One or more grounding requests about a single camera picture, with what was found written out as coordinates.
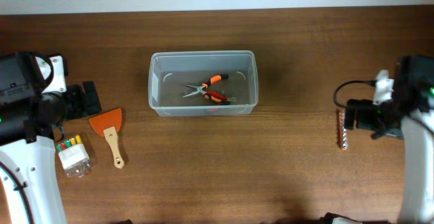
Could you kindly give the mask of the orange scraper wooden handle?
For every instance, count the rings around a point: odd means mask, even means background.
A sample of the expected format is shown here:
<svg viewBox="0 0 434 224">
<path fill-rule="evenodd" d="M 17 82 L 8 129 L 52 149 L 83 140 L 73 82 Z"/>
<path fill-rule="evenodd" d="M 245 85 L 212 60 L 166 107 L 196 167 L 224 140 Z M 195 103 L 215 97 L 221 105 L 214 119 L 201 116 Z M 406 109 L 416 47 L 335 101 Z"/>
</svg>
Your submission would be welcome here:
<svg viewBox="0 0 434 224">
<path fill-rule="evenodd" d="M 118 132 L 122 125 L 122 119 L 121 108 L 116 108 L 89 118 L 90 126 L 94 132 L 103 137 L 108 143 L 113 155 L 114 166 L 118 169 L 122 169 L 125 166 L 125 162 L 119 149 L 118 136 Z"/>
</svg>

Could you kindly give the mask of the socket bit rail orange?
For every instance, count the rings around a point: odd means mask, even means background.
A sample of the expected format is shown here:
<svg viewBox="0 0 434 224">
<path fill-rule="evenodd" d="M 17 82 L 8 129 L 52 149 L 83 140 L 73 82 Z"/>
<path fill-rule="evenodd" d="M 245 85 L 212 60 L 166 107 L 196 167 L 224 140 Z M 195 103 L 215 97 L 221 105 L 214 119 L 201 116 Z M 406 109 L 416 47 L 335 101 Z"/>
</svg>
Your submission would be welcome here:
<svg viewBox="0 0 434 224">
<path fill-rule="evenodd" d="M 338 145 L 342 151 L 346 151 L 349 148 L 347 129 L 344 127 L 345 121 L 345 111 L 337 110 L 337 120 L 338 120 Z"/>
</svg>

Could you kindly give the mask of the clear box coloured connectors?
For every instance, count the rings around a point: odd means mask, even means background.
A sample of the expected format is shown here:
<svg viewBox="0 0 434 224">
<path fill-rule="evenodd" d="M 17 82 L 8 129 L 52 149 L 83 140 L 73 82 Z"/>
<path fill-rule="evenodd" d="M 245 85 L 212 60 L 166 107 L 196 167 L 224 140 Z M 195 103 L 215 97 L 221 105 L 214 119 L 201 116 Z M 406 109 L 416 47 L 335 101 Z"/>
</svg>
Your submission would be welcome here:
<svg viewBox="0 0 434 224">
<path fill-rule="evenodd" d="M 60 163 L 67 177 L 84 177 L 91 169 L 92 163 L 79 134 L 56 144 Z"/>
</svg>

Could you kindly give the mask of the clear plastic container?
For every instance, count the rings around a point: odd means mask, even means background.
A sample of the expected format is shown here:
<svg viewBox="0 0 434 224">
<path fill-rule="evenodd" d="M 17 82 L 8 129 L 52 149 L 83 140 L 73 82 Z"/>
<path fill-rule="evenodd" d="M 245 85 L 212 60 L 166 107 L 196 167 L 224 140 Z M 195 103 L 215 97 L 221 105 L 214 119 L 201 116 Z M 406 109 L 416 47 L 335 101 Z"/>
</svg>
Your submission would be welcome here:
<svg viewBox="0 0 434 224">
<path fill-rule="evenodd" d="M 162 117 L 250 114 L 258 104 L 249 50 L 159 52 L 149 69 L 149 105 Z"/>
</svg>

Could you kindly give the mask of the orange black needle-nose pliers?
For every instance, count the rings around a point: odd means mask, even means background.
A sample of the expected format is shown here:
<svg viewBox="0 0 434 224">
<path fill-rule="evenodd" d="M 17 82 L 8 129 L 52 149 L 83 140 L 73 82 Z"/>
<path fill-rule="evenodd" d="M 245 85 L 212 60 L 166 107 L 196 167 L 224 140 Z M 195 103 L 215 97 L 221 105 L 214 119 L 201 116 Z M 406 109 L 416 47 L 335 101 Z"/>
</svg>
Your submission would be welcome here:
<svg viewBox="0 0 434 224">
<path fill-rule="evenodd" d="M 225 79 L 228 79 L 228 78 L 229 78 L 228 74 L 220 74 L 220 75 L 215 75 L 215 76 L 209 78 L 206 82 L 203 82 L 200 86 L 194 86 L 194 85 L 185 84 L 184 85 L 185 87 L 192 88 L 192 89 L 194 89 L 194 91 L 191 92 L 191 93 L 189 93 L 189 94 L 187 94 L 187 95 L 184 95 L 183 98 L 186 98 L 186 97 L 189 97 L 189 96 L 194 96 L 196 94 L 202 95 L 204 92 L 208 92 L 208 88 L 211 85 L 213 85 L 214 83 L 217 83 L 219 81 L 222 81 L 222 80 L 225 80 Z"/>
</svg>

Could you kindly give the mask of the small red cutting pliers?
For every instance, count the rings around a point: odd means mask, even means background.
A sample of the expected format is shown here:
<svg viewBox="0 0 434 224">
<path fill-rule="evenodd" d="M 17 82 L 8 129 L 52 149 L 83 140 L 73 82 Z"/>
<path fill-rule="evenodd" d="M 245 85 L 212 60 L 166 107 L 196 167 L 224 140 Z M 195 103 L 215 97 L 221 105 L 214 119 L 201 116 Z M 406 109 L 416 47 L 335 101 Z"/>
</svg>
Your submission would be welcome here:
<svg viewBox="0 0 434 224">
<path fill-rule="evenodd" d="M 236 97 L 227 97 L 213 91 L 204 92 L 202 96 L 216 105 L 230 105 L 237 101 Z"/>
</svg>

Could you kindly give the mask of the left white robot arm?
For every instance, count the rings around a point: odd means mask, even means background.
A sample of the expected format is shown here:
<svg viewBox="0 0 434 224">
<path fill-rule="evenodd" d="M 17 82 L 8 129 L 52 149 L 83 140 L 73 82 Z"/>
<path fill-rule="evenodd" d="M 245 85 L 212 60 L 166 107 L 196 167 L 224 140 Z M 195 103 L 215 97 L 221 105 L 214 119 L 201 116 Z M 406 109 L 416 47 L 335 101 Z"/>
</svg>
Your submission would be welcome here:
<svg viewBox="0 0 434 224">
<path fill-rule="evenodd" d="M 66 85 L 61 54 L 1 57 L 1 183 L 13 223 L 65 223 L 58 188 L 55 129 L 98 114 L 94 82 Z"/>
</svg>

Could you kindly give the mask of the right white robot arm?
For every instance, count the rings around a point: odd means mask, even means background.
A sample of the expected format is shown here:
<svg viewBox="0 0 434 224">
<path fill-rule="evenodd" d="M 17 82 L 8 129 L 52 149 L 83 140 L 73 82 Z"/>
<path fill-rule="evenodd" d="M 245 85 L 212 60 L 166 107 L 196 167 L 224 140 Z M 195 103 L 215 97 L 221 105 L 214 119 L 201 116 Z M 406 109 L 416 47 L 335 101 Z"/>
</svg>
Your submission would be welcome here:
<svg viewBox="0 0 434 224">
<path fill-rule="evenodd" d="M 404 141 L 405 184 L 400 223 L 433 222 L 433 58 L 404 56 L 390 77 L 381 70 L 363 84 L 372 86 L 374 97 L 336 102 L 340 148 L 348 147 L 347 131 L 370 131 L 373 140 L 384 136 Z"/>
</svg>

